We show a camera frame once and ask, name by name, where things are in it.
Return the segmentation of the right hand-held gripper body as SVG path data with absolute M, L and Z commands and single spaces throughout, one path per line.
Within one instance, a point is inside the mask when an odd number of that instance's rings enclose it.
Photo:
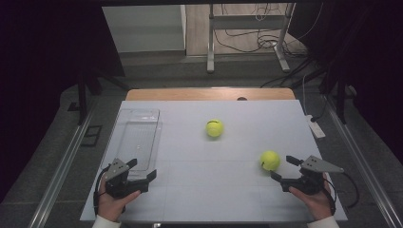
M 295 187 L 306 195 L 315 195 L 324 186 L 324 173 L 343 173 L 344 169 L 318 157 L 310 156 L 301 164 L 298 179 L 282 179 L 280 186 L 284 192 L 290 187 Z

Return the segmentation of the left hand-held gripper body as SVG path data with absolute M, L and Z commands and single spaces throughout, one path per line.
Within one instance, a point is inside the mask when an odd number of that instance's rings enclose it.
M 127 162 L 123 162 L 120 159 L 114 159 L 106 171 L 106 192 L 114 199 L 125 198 L 136 191 L 141 193 L 148 191 L 149 185 L 141 186 L 138 180 L 128 179 L 131 168 L 126 164 Z

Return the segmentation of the yellow tennis ball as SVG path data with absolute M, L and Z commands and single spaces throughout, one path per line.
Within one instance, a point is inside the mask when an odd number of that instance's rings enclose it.
M 260 166 L 266 171 L 275 171 L 279 168 L 280 157 L 275 151 L 265 151 L 259 157 Z
M 209 137 L 217 138 L 223 132 L 223 123 L 220 120 L 210 120 L 205 126 L 206 133 Z

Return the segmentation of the clear plastic tray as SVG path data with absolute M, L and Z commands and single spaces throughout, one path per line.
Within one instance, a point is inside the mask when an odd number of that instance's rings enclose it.
M 137 164 L 128 171 L 131 181 L 144 179 L 154 170 L 162 123 L 155 108 L 124 108 L 118 113 L 106 150 L 105 162 L 119 159 Z

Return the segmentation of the person's left hand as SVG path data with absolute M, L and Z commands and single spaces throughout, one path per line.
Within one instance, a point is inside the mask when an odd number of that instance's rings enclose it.
M 122 199 L 114 199 L 106 192 L 106 181 L 102 180 L 99 188 L 98 215 L 112 222 L 117 222 L 124 207 L 141 195 L 140 191 L 131 193 Z

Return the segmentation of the person's right hand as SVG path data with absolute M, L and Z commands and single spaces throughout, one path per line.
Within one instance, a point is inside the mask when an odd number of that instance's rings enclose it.
M 306 205 L 314 221 L 327 219 L 332 216 L 331 204 L 325 193 L 320 192 L 315 195 L 306 195 L 295 187 L 290 187 L 289 191 Z

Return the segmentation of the white power strip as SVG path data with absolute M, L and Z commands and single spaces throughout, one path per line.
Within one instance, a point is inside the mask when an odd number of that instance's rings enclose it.
M 315 138 L 322 139 L 326 137 L 324 131 L 312 115 L 306 115 L 305 118 Z

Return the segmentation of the white table mat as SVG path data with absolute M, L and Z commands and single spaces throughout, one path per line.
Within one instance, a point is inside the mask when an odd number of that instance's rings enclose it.
M 259 163 L 273 150 L 305 160 L 319 150 L 297 100 L 124 102 L 160 110 L 162 131 L 148 192 L 121 219 L 163 223 L 308 221 L 305 205 L 282 191 Z M 206 124 L 222 121 L 209 137 Z

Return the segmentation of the black metal stand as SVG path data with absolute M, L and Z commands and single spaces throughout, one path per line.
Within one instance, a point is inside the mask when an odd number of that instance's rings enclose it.
M 99 78 L 103 78 L 113 85 L 121 88 L 124 91 L 129 91 L 132 86 L 125 84 L 124 82 L 118 80 L 116 77 L 106 74 L 99 68 L 92 67 L 90 69 L 82 70 L 77 76 L 77 88 L 78 88 L 78 102 L 71 103 L 68 111 L 78 111 L 79 121 L 78 125 L 82 125 L 88 115 L 87 104 L 86 104 L 86 90 L 92 95 L 101 95 L 103 88 L 99 82 Z
M 324 95 L 330 95 L 333 89 L 336 90 L 336 115 L 343 124 L 347 123 L 345 119 L 345 100 L 347 98 L 347 85 L 347 67 L 337 62 L 333 62 L 327 67 L 326 76 L 319 85 L 319 92 Z

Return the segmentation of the wooden table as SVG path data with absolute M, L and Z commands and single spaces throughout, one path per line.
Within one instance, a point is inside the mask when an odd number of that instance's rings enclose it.
M 131 89 L 127 101 L 266 101 L 294 100 L 289 88 L 149 88 Z

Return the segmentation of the dark curtain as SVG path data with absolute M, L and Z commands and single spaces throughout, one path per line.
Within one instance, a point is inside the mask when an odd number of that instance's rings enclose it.
M 299 0 L 289 33 L 328 76 L 352 86 L 361 116 L 403 161 L 403 0 Z
M 101 6 L 0 0 L 0 202 L 48 131 L 61 94 L 93 68 L 123 73 Z

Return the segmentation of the white cabinet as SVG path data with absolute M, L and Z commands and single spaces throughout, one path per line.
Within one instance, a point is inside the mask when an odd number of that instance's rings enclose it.
M 185 50 L 185 7 L 103 7 L 114 44 L 120 53 Z

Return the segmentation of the aluminium floor rail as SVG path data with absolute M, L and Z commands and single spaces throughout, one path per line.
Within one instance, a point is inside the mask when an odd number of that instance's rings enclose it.
M 358 146 L 352 132 L 350 131 L 350 128 L 337 116 L 336 105 L 324 95 L 322 95 L 322 98 L 327 105 L 327 111 L 332 117 L 332 120 L 335 123 L 341 138 L 346 143 L 348 151 L 351 154 L 353 161 L 357 165 L 357 169 L 369 188 L 371 195 L 373 196 L 374 201 L 380 210 L 380 213 L 388 224 L 388 227 L 403 228 L 403 219 L 397 214 L 393 202 L 390 200 L 385 189 L 374 175 L 372 168 L 365 159 L 361 148 Z
M 66 180 L 68 171 L 75 159 L 77 151 L 80 147 L 81 141 L 85 136 L 86 130 L 91 122 L 94 114 L 95 107 L 98 102 L 91 102 L 86 116 L 82 123 L 76 127 L 74 135 L 68 144 L 68 147 L 60 160 L 49 184 L 45 191 L 45 194 L 41 198 L 30 222 L 28 228 L 44 228 L 50 212 L 57 200 L 57 197 L 63 187 Z

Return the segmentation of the white metal desk frame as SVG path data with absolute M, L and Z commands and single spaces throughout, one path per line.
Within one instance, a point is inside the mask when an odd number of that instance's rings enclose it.
M 222 14 L 214 13 L 214 5 L 209 5 L 208 14 L 208 50 L 207 50 L 207 71 L 212 73 L 215 70 L 215 51 L 214 37 L 216 30 L 227 29 L 257 29 L 257 30 L 278 30 L 278 39 L 273 43 L 280 67 L 283 72 L 289 72 L 290 67 L 285 60 L 283 45 L 285 44 L 285 35 L 291 21 L 294 3 L 287 3 L 283 15 L 257 15 L 257 14 Z

